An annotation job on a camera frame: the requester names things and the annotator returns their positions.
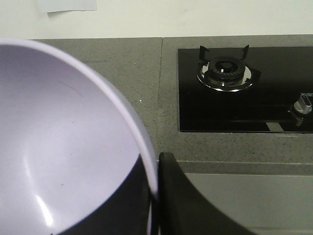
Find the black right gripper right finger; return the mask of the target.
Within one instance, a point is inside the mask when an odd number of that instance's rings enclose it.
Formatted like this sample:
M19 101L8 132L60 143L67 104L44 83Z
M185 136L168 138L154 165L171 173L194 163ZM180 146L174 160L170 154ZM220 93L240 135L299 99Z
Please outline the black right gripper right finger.
M190 182L172 153L158 164L160 230L163 235L251 235L212 205Z

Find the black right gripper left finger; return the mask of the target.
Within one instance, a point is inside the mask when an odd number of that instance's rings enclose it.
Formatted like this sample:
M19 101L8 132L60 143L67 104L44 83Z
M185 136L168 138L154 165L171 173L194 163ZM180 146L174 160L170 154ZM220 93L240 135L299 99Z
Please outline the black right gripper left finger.
M93 213L63 235L148 235L151 193L141 156L114 192Z

